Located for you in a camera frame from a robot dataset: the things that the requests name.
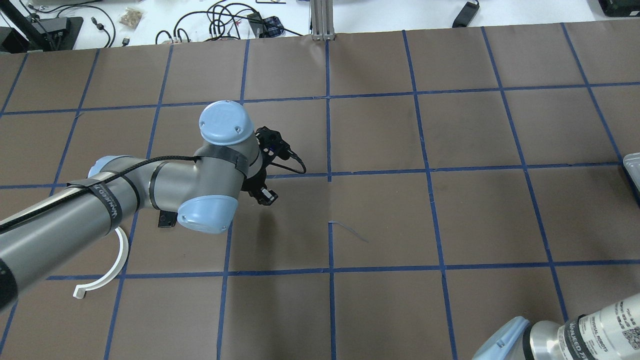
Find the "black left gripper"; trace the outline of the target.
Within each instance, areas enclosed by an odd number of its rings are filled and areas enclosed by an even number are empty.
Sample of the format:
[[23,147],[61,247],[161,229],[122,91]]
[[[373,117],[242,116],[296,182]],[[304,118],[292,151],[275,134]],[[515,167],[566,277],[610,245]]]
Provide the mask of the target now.
[[263,207],[270,207],[278,198],[278,194],[266,187],[266,170],[259,170],[253,176],[246,178],[241,191],[250,196],[256,196],[256,201]]

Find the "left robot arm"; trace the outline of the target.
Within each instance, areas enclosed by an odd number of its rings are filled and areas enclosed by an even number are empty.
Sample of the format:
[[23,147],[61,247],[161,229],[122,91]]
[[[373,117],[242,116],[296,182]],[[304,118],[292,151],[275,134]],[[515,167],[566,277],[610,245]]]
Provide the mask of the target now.
[[192,156],[106,156],[89,176],[1,221],[1,310],[105,237],[142,208],[176,214],[181,226],[208,234],[228,230],[241,192],[260,205],[278,198],[266,167],[287,145],[279,132],[256,129],[235,101],[199,116],[203,145]]

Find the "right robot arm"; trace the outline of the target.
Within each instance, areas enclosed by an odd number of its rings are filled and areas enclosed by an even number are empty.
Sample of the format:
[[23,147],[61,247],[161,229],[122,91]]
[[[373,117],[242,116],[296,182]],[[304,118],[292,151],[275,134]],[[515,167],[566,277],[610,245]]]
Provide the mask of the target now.
[[560,325],[516,316],[473,355],[474,360],[638,360],[640,295]]

